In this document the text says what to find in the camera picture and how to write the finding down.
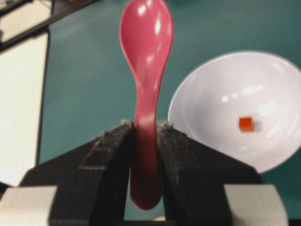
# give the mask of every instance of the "plastic spoon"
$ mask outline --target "plastic spoon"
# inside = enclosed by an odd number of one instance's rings
[[[156,110],[173,33],[172,17],[162,0],[133,0],[127,5],[120,25],[120,42],[137,89],[136,160],[131,167],[130,194],[144,210],[155,207],[161,198]]]

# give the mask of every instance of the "green tabletop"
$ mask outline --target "green tabletop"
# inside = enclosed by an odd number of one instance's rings
[[[135,83],[119,44],[127,0],[98,1],[50,27],[40,162],[133,119]],[[263,50],[301,67],[300,0],[166,0],[174,18],[174,44],[162,82],[158,119],[183,78],[204,61],[235,50]],[[263,174],[290,218],[301,218],[301,152]],[[127,199],[126,219],[164,214]]]

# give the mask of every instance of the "bowl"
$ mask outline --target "bowl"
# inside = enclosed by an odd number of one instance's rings
[[[300,97],[301,72],[293,63],[266,52],[234,52],[185,78],[168,120],[188,137],[262,173],[300,147]],[[253,131],[240,130],[243,117],[253,119]]]

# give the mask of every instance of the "red cube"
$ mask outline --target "red cube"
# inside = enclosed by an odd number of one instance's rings
[[[254,131],[252,118],[251,117],[239,118],[239,128],[241,131]]]

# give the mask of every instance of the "spoon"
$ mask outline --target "spoon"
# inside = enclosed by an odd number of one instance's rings
[[[122,16],[120,42],[136,82],[136,151],[130,194],[143,210],[161,198],[156,111],[162,76],[173,41],[173,21],[163,0],[133,0]]]

